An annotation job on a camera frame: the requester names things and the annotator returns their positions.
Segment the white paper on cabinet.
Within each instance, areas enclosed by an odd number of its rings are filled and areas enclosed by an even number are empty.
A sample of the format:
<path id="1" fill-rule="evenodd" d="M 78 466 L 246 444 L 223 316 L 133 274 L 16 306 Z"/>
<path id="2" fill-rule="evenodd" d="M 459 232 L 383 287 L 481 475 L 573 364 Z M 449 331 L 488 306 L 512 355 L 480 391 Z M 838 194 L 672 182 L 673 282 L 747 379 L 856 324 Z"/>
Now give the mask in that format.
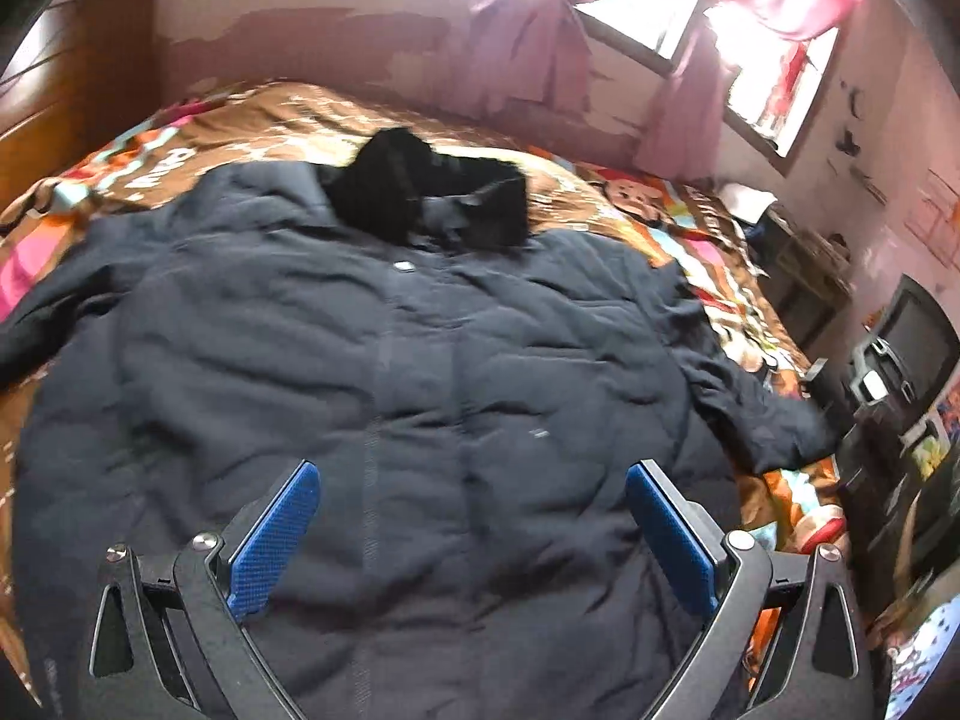
<path id="1" fill-rule="evenodd" d="M 718 197 L 727 213 L 747 226 L 755 226 L 768 208 L 778 201 L 778 197 L 773 192 L 735 182 L 724 184 L 719 189 Z"/>

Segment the dark-framed window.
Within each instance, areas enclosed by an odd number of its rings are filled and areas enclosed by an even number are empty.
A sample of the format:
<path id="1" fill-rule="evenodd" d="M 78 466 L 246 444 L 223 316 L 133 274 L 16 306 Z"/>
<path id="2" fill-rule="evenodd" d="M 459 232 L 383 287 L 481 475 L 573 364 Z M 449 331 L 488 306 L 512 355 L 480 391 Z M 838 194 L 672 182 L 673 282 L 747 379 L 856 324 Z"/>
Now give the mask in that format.
<path id="1" fill-rule="evenodd" d="M 708 0 L 599 0 L 576 11 L 590 39 L 661 76 L 679 65 L 704 16 L 729 71 L 724 122 L 781 176 L 793 169 L 811 132 L 844 39 L 835 26 L 789 43 L 743 8 Z"/>

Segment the pink curtain left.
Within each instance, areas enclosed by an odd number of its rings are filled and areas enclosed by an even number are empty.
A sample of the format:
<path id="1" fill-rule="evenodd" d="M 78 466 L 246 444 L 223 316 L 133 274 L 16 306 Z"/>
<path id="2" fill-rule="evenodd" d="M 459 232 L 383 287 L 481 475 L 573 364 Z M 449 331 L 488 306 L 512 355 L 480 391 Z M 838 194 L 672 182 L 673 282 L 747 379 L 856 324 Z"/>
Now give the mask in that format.
<path id="1" fill-rule="evenodd" d="M 472 0 L 444 107 L 474 119 L 509 101 L 584 112 L 590 48 L 578 7 L 589 2 L 596 0 Z"/>

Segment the brown wooden headboard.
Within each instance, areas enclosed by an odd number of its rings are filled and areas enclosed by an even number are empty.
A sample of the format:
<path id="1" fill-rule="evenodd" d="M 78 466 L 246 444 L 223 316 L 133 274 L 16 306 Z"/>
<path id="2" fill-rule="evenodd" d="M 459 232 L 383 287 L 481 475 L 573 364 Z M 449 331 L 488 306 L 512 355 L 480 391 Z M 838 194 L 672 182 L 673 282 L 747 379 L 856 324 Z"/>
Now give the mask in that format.
<path id="1" fill-rule="evenodd" d="M 55 176 L 161 104 L 156 0 L 68 0 L 2 75 L 2 203 Z"/>

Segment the pink curtain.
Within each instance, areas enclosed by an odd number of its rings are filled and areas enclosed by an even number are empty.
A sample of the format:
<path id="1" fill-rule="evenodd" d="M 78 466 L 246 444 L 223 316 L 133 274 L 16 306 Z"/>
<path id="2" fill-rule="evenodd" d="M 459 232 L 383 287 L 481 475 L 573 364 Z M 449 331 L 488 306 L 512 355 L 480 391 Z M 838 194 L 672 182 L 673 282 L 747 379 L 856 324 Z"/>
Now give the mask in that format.
<path id="1" fill-rule="evenodd" d="M 652 96 L 633 158 L 641 172 L 689 184 L 715 175 L 731 84 L 708 18 L 721 2 L 698 0 L 682 57 Z"/>
<path id="2" fill-rule="evenodd" d="M 472 0 L 444 107 L 474 119 L 509 101 L 584 112 L 590 48 L 578 7 L 589 2 L 596 0 Z"/>

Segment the dark bedside cabinet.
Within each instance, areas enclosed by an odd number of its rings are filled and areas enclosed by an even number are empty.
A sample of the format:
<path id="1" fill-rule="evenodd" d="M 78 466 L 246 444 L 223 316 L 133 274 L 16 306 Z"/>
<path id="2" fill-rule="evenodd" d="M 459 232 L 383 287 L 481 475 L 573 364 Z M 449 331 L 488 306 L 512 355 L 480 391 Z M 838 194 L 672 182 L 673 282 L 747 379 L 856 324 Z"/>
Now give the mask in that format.
<path id="1" fill-rule="evenodd" d="M 747 231 L 760 288 L 797 348 L 809 353 L 853 302 L 853 288 L 825 245 L 771 205 Z"/>

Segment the pink curtain right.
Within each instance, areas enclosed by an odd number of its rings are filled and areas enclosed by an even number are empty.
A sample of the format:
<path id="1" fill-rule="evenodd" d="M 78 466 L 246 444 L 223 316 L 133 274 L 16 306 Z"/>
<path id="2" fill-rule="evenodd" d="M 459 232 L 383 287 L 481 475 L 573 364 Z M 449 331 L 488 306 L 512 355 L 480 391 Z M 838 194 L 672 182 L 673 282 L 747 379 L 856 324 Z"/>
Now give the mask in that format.
<path id="1" fill-rule="evenodd" d="M 652 96 L 633 158 L 641 172 L 689 184 L 715 175 L 731 84 L 708 18 L 721 2 L 698 0 L 682 57 Z"/>

